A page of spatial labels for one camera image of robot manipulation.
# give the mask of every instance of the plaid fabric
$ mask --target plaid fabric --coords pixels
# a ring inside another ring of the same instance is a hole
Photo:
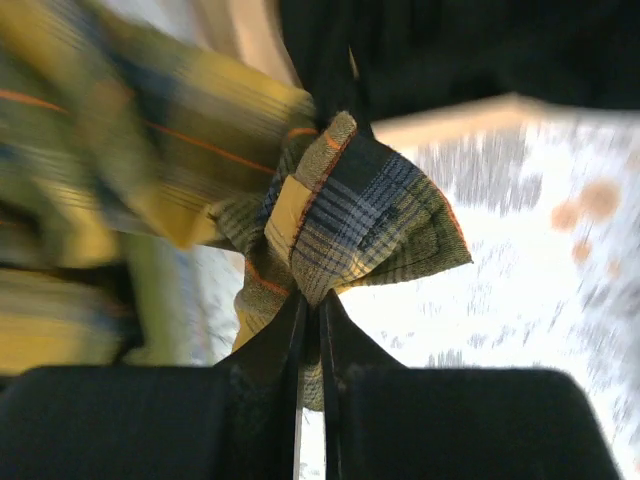
[[[58,265],[116,258],[114,229],[242,252],[235,348],[296,286],[316,304],[470,261],[438,189],[346,113],[317,132],[302,90],[88,0],[0,2],[0,41],[0,200]]]

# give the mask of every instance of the plaid cloth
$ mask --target plaid cloth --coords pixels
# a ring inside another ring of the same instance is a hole
[[[438,189],[346,113],[317,132],[303,90],[89,0],[0,2],[0,42],[0,201],[56,265],[118,258],[113,230],[242,252],[239,348],[296,286],[316,304],[470,261]]]

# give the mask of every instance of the crumpled cloth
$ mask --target crumpled cloth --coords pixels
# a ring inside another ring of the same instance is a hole
[[[318,132],[303,90],[88,0],[2,2],[0,41],[0,202],[55,266],[118,259],[116,230],[237,250],[239,348],[296,288],[314,305],[471,261],[437,187],[348,113]]]

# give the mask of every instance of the green fabric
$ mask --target green fabric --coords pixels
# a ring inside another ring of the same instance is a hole
[[[232,247],[239,348],[295,288],[317,304],[470,261],[433,183],[347,113],[317,132],[302,90],[80,0],[1,2],[0,40],[0,182],[25,185],[0,200],[55,265],[119,258],[113,230]]]

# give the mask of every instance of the orange stripe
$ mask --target orange stripe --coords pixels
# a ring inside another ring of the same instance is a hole
[[[289,295],[289,291],[288,290],[285,290],[280,285],[276,285],[275,283],[268,282],[267,280],[262,278],[260,276],[260,274],[258,273],[258,271],[256,270],[256,267],[254,267],[253,264],[249,260],[245,259],[244,263],[247,266],[247,270],[249,270],[249,273],[251,273],[253,278],[255,278],[258,282],[260,282],[262,285],[267,287],[269,290],[271,290],[271,291],[273,291],[275,293],[279,293],[280,295],[285,295],[285,296]]]
[[[216,152],[218,155],[222,155],[223,157],[228,158],[229,160],[232,160],[234,162],[237,163],[241,163],[243,165],[246,165],[248,167],[251,168],[255,168],[256,170],[260,170],[262,172],[266,172],[266,173],[270,173],[270,174],[274,174],[276,173],[275,170],[273,170],[272,168],[269,167],[265,167],[264,165],[260,165],[258,163],[252,162],[251,160],[247,160],[246,158],[242,158],[239,157],[237,155],[234,155],[232,153],[227,152],[226,150],[222,150],[221,148],[216,147],[215,145],[210,145],[208,143],[205,143],[201,140],[197,140],[195,138],[191,138],[191,137],[187,137],[186,135],[183,135],[180,132],[176,132],[175,130],[171,130],[169,128],[163,127],[162,125],[158,125],[155,123],[151,123],[151,122],[147,122],[147,124],[152,127],[155,128],[156,130],[159,130],[163,133],[166,133],[167,135],[171,135],[173,137],[176,137],[182,141],[185,141],[187,143],[190,143],[192,145],[196,145],[198,147],[204,148],[206,150],[210,150],[212,152]]]
[[[4,98],[6,100],[12,100],[14,102],[24,103],[26,105],[33,105],[35,107],[48,108],[49,110],[55,110],[56,112],[60,112],[60,113],[69,113],[62,107],[54,105],[53,103],[45,102],[44,100],[40,100],[39,98],[25,95],[24,93],[11,92],[9,90],[0,89],[0,98]]]
[[[315,128],[294,128],[287,134],[287,139],[291,140],[298,135],[316,135],[317,133]]]
[[[340,150],[342,148],[342,146],[331,138],[326,131],[324,132],[324,138],[327,140],[327,143],[331,148],[335,148],[336,150]]]

